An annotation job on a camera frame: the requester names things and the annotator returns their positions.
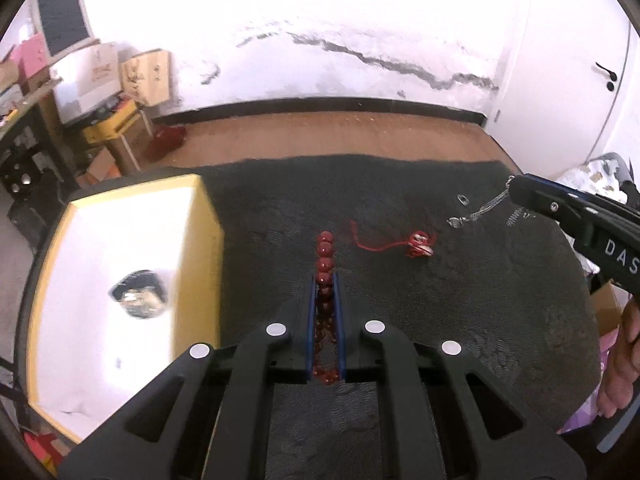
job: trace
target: white door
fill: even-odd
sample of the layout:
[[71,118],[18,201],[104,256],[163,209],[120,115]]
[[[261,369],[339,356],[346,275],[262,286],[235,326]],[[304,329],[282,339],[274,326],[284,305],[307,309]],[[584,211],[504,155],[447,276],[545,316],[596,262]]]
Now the white door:
[[587,159],[618,91],[629,30],[617,0],[531,0],[486,126],[522,171],[553,178]]

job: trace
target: pink box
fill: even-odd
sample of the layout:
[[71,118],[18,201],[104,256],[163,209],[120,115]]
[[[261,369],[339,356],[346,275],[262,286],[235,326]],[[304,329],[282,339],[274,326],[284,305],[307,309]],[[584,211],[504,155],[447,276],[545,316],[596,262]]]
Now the pink box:
[[9,54],[9,59],[18,65],[20,71],[20,84],[36,75],[47,67],[47,54],[44,45],[44,36],[37,33],[35,36],[23,41],[14,47]]

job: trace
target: human hand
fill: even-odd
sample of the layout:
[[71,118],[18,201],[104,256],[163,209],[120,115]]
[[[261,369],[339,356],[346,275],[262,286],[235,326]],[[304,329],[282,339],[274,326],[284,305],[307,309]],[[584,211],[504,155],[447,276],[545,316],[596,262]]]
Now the human hand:
[[640,377],[639,307],[636,298],[626,304],[618,337],[609,351],[597,400],[600,414],[607,418],[629,405],[633,384]]

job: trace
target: white dot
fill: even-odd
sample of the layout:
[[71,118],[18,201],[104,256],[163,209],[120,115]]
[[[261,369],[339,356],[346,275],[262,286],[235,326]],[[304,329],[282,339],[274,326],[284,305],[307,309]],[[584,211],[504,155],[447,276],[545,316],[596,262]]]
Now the white dot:
[[287,331],[287,327],[284,326],[282,323],[271,323],[267,327],[267,334],[273,335],[273,336],[282,335],[286,331]]
[[456,341],[445,341],[442,343],[442,351],[448,355],[458,355],[462,352],[462,346]]
[[189,355],[194,359],[202,359],[209,355],[209,345],[198,343],[189,348]]
[[364,329],[372,334],[379,334],[385,329],[385,324],[377,319],[372,319],[364,324]]

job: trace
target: gray floor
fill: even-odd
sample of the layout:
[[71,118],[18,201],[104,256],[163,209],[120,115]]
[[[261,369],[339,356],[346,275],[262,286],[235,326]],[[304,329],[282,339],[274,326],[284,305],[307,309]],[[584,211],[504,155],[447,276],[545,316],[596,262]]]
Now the gray floor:
[[[27,240],[6,216],[11,204],[11,197],[0,187],[0,356],[12,362],[15,324],[33,253]],[[0,368],[0,382],[8,385],[12,382],[11,374],[3,368]],[[14,415],[12,406],[4,399],[2,403],[9,414]]]

